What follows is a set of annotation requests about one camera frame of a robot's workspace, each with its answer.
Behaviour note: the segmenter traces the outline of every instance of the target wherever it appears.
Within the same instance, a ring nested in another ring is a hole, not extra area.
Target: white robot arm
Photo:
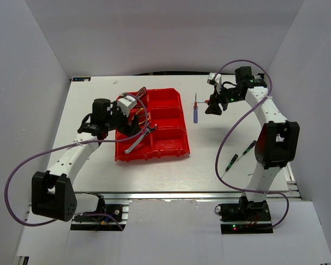
[[[130,110],[135,105],[136,99],[131,96],[122,96],[115,102],[108,99],[94,101],[92,113],[83,119],[78,129],[74,141],[76,146],[67,149],[45,172],[36,172],[33,175],[31,191],[34,214],[69,221],[74,214],[104,211],[104,199],[101,195],[75,194],[72,184],[86,160],[99,147],[97,140],[105,139],[108,132],[114,129],[129,137],[141,130],[137,116],[131,124],[128,123]]]
[[[233,88],[222,84],[220,74],[211,73],[207,82],[215,86],[215,92],[210,96],[206,114],[221,115],[228,103],[245,100],[251,107],[257,105],[268,93],[263,75],[253,76],[251,67],[241,67],[235,70],[236,82]],[[261,133],[255,146],[257,165],[246,189],[268,192],[276,175],[295,156],[299,125],[289,122],[284,117],[273,100],[269,97],[254,111],[261,125]],[[277,141],[280,135],[283,140]],[[246,193],[251,205],[266,200],[265,193]]]

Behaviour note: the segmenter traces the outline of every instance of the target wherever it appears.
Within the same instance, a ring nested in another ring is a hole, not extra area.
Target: white wall
[[[304,1],[269,72],[278,107],[301,126],[293,171],[331,251],[331,0]]]
[[[71,77],[268,68],[303,0],[26,2]]]
[[[68,78],[23,0],[0,0],[0,264],[11,264],[22,227],[9,216],[4,184],[23,159],[52,145]],[[19,171],[10,187],[18,216],[25,217],[30,179],[47,160]]]

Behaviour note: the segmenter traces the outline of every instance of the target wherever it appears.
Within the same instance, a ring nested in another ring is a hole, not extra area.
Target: white table
[[[225,76],[234,82],[234,76]],[[89,82],[72,82],[60,120],[54,147],[74,140],[81,120],[92,110],[93,100],[115,100],[121,92],[175,88],[181,95],[191,154],[186,157],[162,157],[148,161],[114,161],[115,144],[102,144],[80,170],[74,182],[75,191],[88,192],[216,192],[230,191],[216,178],[214,165],[218,147],[231,126],[250,109],[246,102],[230,104],[222,116],[206,115],[207,105],[199,104],[199,123],[193,123],[193,102],[208,99],[213,86],[207,76],[122,76],[92,77]],[[224,172],[235,153],[241,154],[256,140],[260,125],[255,114],[249,115],[227,140],[221,154],[219,169]],[[108,139],[114,139],[111,132]],[[51,155],[49,165],[56,162],[63,151]],[[254,172],[254,151],[244,156],[225,175],[225,180],[237,187],[246,187],[249,174]],[[287,191],[283,171],[275,178],[271,190]]]
[[[273,222],[285,202],[268,202]],[[273,234],[221,235],[216,202],[135,201],[125,231],[70,231],[69,222],[25,227],[18,256],[28,265],[310,265],[331,255],[312,202],[291,202]],[[46,218],[29,215],[29,222]]]
[[[206,76],[134,76],[92,77],[90,82],[72,82],[54,147],[74,140],[81,120],[90,113],[95,98],[113,100],[121,92],[137,91],[142,86],[148,89],[173,87],[181,95],[191,155],[115,162],[115,145],[102,144],[85,163],[73,186],[76,191],[105,192],[106,201],[110,203],[118,201],[120,197],[133,200],[129,206],[125,231],[70,231],[70,222],[60,221],[44,227],[25,227],[17,255],[29,256],[28,265],[177,262],[283,265],[331,262],[313,204],[294,199],[295,195],[290,196],[291,207],[286,220],[273,234],[220,234],[220,221],[213,213],[214,206],[218,204],[216,196],[207,197],[199,193],[231,191],[215,176],[215,156],[226,132],[250,107],[246,102],[233,103],[222,116],[214,116],[205,115],[206,105],[200,104],[199,123],[194,124],[195,92],[198,100],[203,100],[213,91],[206,84],[206,79]],[[234,82],[233,76],[227,76],[226,79]],[[234,153],[242,153],[257,139],[259,132],[259,122],[251,114],[229,137],[221,155],[220,172],[224,171]],[[61,155],[62,152],[53,153],[50,165]],[[255,164],[254,152],[251,151],[226,174],[226,181],[234,186],[245,187]],[[271,190],[287,191],[283,172],[275,178]],[[152,193],[154,199],[186,199],[187,195],[188,198],[199,196],[205,199],[169,203],[136,200],[137,197],[151,198],[147,193]],[[240,196],[240,193],[218,194],[229,198],[226,201],[236,201],[235,198]],[[275,198],[269,198],[268,203],[273,222],[276,222],[285,210],[285,203]],[[28,222],[45,220],[32,213],[28,217]]]

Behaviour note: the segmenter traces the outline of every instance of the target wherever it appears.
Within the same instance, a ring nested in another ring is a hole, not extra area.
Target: red plastic bin tray
[[[181,156],[190,153],[180,94],[174,88],[150,89],[142,97],[142,102],[147,107],[151,125],[157,124],[157,129],[147,135],[129,154],[124,151],[137,138],[126,142],[116,142],[115,160],[148,160],[152,157]],[[131,110],[130,120],[139,107],[138,104]],[[116,131],[115,138],[125,139],[126,136]]]

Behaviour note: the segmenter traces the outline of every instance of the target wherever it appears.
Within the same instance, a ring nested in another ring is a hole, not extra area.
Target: purple cable
[[[120,228],[121,231],[124,230],[124,229],[122,229],[122,226],[114,219],[114,217],[112,217],[109,214],[89,214],[89,213],[83,213],[82,215],[84,215],[84,216],[105,216],[105,217],[111,218],[113,220],[113,222],[116,223],[116,225]]]
[[[145,110],[145,115],[146,115],[146,122],[145,124],[143,125],[141,131],[139,131],[137,134],[133,135],[133,136],[130,136],[128,138],[125,138],[125,139],[120,139],[120,140],[88,140],[88,141],[81,141],[81,142],[78,142],[78,143],[74,143],[74,144],[69,144],[69,145],[64,145],[64,146],[61,146],[61,147],[57,147],[57,148],[54,148],[54,149],[50,149],[50,150],[47,150],[47,151],[44,151],[44,152],[41,152],[41,153],[37,153],[36,155],[33,155],[29,158],[27,158],[26,160],[22,161],[20,164],[18,164],[16,166],[16,168],[14,170],[12,170],[10,176],[8,177],[7,181],[6,181],[6,184],[5,184],[5,190],[4,190],[4,198],[5,198],[5,205],[6,205],[6,208],[7,210],[9,211],[11,217],[16,221],[18,222],[19,224],[21,225],[24,225],[24,226],[31,226],[31,227],[34,227],[34,226],[41,226],[41,225],[47,225],[47,224],[50,224],[54,221],[56,221],[56,219],[53,219],[53,220],[49,220],[47,222],[40,222],[40,223],[37,223],[37,224],[30,224],[28,222],[25,222],[25,221],[22,221],[20,220],[16,215],[15,213],[13,212],[11,206],[10,206],[10,202],[9,202],[9,196],[8,196],[8,191],[9,191],[9,185],[10,185],[10,182],[11,182],[11,179],[13,178],[13,176],[15,175],[15,173],[17,172],[17,170],[20,169],[21,166],[23,166],[24,164],[26,164],[27,162],[37,158],[37,157],[40,157],[40,156],[43,156],[43,155],[47,155],[48,153],[53,153],[53,152],[56,152],[56,151],[59,151],[59,150],[63,150],[63,149],[67,149],[67,148],[71,148],[71,147],[75,147],[77,145],[86,145],[86,144],[91,144],[93,142],[98,142],[98,143],[102,143],[102,142],[125,142],[125,141],[129,141],[137,136],[139,136],[140,134],[142,134],[145,130],[146,130],[146,127],[147,127],[147,124],[148,124],[148,112],[147,112],[147,109],[146,109],[146,106],[144,105],[144,103],[142,102],[142,100],[140,100],[139,98],[137,98],[136,96],[132,95],[132,94],[128,94],[128,93],[124,93],[124,95],[127,95],[127,96],[131,96],[133,98],[135,98],[143,107],[143,109]]]
[[[230,61],[228,63],[226,63],[225,65],[222,66],[222,68],[215,74],[214,76],[214,80],[216,78],[216,76],[218,75],[218,73],[220,73],[227,65],[230,65],[232,63],[235,63],[235,62],[250,62],[254,65],[256,65],[257,67],[259,67],[264,73],[265,75],[268,77],[269,79],[269,82],[270,82],[270,88],[268,90],[268,93],[267,93],[267,96],[269,96],[272,92],[272,88],[273,88],[273,84],[272,84],[272,79],[270,77],[270,75],[267,73],[267,71],[265,69],[263,69],[259,64],[257,64],[256,62],[253,62],[251,60],[246,60],[246,59],[240,59],[240,60],[234,60],[234,61]],[[251,112],[253,112],[254,110],[256,110],[256,108],[258,106],[260,106],[262,103],[265,102],[265,100],[267,100],[267,97],[263,98],[258,104],[256,104],[251,110],[249,110],[247,113],[245,113],[234,125],[233,127],[230,128],[230,130],[228,131],[228,133],[226,134],[226,136],[223,138],[221,144],[220,144],[220,148],[218,149],[218,152],[217,152],[217,156],[216,156],[216,162],[215,162],[215,171],[216,171],[216,175],[217,175],[217,178],[220,180],[220,182],[222,182],[224,185],[226,185],[227,187],[231,188],[231,189],[234,189],[234,190],[238,190],[240,192],[252,192],[252,193],[261,193],[261,194],[264,194],[265,192],[263,191],[260,191],[260,190],[251,190],[251,189],[242,189],[242,188],[237,188],[237,187],[234,187],[228,183],[226,183],[220,176],[219,172],[218,172],[218,161],[220,159],[220,154],[221,154],[221,151],[222,151],[222,148],[223,148],[223,145],[225,144],[225,142],[227,141],[228,137],[230,136],[230,134],[233,132],[233,130],[238,126],[239,123],[242,122],[242,120],[244,120]],[[274,225],[270,226],[270,227],[265,227],[265,229],[270,229],[270,228],[273,228],[273,227],[276,227],[278,226],[280,223],[283,222],[283,220],[285,219],[285,217],[287,216],[288,214],[288,211],[289,211],[289,200],[288,200],[288,197],[282,193],[282,192],[267,192],[267,194],[279,194],[281,196],[283,196],[287,202],[287,207],[286,207],[286,211],[283,215],[283,217]]]

